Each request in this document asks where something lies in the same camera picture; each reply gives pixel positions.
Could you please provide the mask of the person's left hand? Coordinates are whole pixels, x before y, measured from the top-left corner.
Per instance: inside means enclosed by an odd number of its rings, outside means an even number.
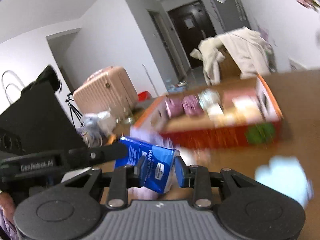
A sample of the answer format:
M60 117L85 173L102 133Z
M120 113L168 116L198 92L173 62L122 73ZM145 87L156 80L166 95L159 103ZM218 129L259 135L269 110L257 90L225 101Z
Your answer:
M3 210L4 217L11 223L14 224L14 213L16 210L15 203L11 196L1 191L0 194L0 205Z

